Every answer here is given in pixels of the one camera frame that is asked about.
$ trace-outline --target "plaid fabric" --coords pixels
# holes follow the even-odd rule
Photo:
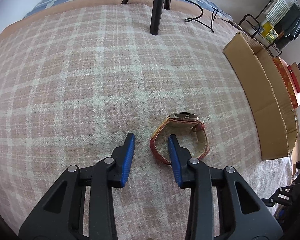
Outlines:
[[[174,112],[196,113],[211,148],[205,162],[233,165],[260,197],[290,182],[289,158],[261,161],[247,98],[222,53],[236,29],[217,19],[212,33],[186,17],[164,10],[152,36],[150,7],[104,5],[42,17],[0,40],[0,213],[15,232],[67,166],[94,165],[133,132],[128,183],[113,190],[119,239],[183,239],[190,191],[149,148]],[[163,155],[171,133],[201,150],[190,130],[167,128]]]

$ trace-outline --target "brown blanket edge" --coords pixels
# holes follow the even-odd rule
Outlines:
[[[73,0],[62,4],[58,4],[9,25],[0,34],[0,40],[5,39],[16,30],[22,28],[23,26],[28,25],[48,15],[53,15],[53,14],[62,13],[69,10],[84,8],[84,7],[93,7],[93,6],[107,5],[107,4],[121,4],[121,2],[122,0]],[[138,3],[145,4],[152,7],[153,0],[129,0],[128,2],[128,4],[138,4]],[[186,13],[189,15],[189,17],[198,16],[201,14],[201,10],[197,6],[179,0],[171,0],[170,9],[173,11]],[[206,9],[203,10],[206,15],[211,14],[210,11]]]

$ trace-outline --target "orange container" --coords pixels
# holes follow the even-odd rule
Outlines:
[[[290,76],[288,64],[279,57],[274,58],[273,61],[284,81],[291,99],[292,106],[295,109],[300,105],[300,93],[297,92],[292,77]]]

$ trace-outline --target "plaid blanket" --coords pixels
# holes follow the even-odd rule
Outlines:
[[[45,13],[0,37],[0,214],[15,232],[67,166],[94,165],[133,132],[128,183],[113,190],[119,239],[183,239],[190,191],[177,187],[149,148],[174,112],[195,112],[211,148],[204,161],[234,166],[260,197],[290,182],[289,158],[261,161],[247,98],[222,53],[237,30],[216,19],[212,33],[164,10],[152,36],[151,10],[135,4]],[[171,132],[200,151],[194,134],[177,129],[158,138],[162,154]],[[84,226],[87,234],[87,217]]]

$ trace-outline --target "silver screw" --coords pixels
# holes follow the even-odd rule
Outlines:
[[[190,158],[189,162],[191,164],[198,164],[199,163],[199,160],[197,158]]]
[[[76,171],[77,170],[77,166],[75,166],[75,165],[70,165],[69,167],[68,167],[68,171],[69,172],[74,172],[74,171]]]
[[[232,166],[227,166],[227,167],[226,167],[226,172],[234,173],[234,172],[235,172],[235,169],[234,169],[234,167],[232,167]]]
[[[106,164],[111,164],[111,163],[113,163],[113,162],[114,162],[114,159],[113,159],[113,158],[111,158],[111,157],[105,158],[105,163],[106,163]]]

